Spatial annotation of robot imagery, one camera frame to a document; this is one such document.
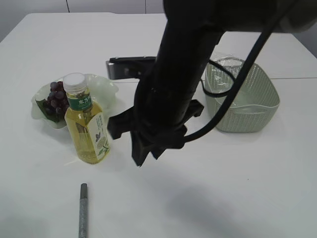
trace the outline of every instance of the gray marker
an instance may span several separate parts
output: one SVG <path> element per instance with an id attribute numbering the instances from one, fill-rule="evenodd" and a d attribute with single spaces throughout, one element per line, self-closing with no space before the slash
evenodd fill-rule
<path id="1" fill-rule="evenodd" d="M 78 238 L 88 238 L 88 188 L 86 183 L 80 186 Z"/>

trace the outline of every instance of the white bowl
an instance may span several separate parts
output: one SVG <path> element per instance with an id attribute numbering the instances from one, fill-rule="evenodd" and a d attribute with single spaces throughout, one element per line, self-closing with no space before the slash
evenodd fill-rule
<path id="1" fill-rule="evenodd" d="M 118 87 L 105 77 L 94 74 L 85 74 L 85 77 L 92 99 L 102 107 L 104 116 L 107 116 L 115 103 L 115 94 L 119 90 Z M 56 82 L 63 81 L 63 78 L 58 79 Z M 33 119 L 43 119 L 48 125 L 55 129 L 61 129 L 66 126 L 65 120 L 61 120 L 58 123 L 48 120 L 36 104 L 36 101 L 41 101 L 48 97 L 50 88 L 50 83 L 46 84 L 33 96 L 31 100 L 31 116 Z"/>

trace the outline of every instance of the white wall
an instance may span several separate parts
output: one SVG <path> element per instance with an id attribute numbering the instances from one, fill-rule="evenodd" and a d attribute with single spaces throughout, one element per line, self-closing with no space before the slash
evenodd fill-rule
<path id="1" fill-rule="evenodd" d="M 70 12 L 145 13 L 145 0 L 68 0 Z"/>
<path id="2" fill-rule="evenodd" d="M 164 13 L 163 0 L 146 0 L 147 13 Z"/>
<path id="3" fill-rule="evenodd" d="M 294 35 L 315 57 L 317 57 L 317 24 L 306 32 Z"/>
<path id="4" fill-rule="evenodd" d="M 0 42 L 29 13 L 68 12 L 65 0 L 0 0 Z"/>
<path id="5" fill-rule="evenodd" d="M 145 13 L 145 0 L 68 0 L 70 12 Z M 0 0 L 0 42 L 29 13 L 68 12 L 66 0 Z"/>

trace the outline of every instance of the bottle cap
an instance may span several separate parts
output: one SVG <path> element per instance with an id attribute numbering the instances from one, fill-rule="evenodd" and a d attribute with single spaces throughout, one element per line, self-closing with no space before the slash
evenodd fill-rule
<path id="1" fill-rule="evenodd" d="M 64 77 L 63 86 L 66 93 L 78 94 L 85 92 L 87 89 L 87 81 L 82 73 L 71 73 Z"/>

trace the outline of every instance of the green plastic basket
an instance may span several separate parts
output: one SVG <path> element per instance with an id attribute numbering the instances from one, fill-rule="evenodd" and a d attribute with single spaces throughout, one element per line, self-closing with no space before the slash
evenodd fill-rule
<path id="1" fill-rule="evenodd" d="M 238 75 L 243 60 L 229 57 L 217 61 L 235 77 Z M 213 93 L 225 92 L 231 88 L 231 78 L 218 68 L 208 64 L 205 87 Z M 223 103 L 223 98 L 212 98 L 206 95 L 209 115 L 214 117 Z M 262 130 L 273 118 L 280 99 L 270 78 L 254 64 L 231 107 L 216 126 L 225 132 L 257 132 Z"/>

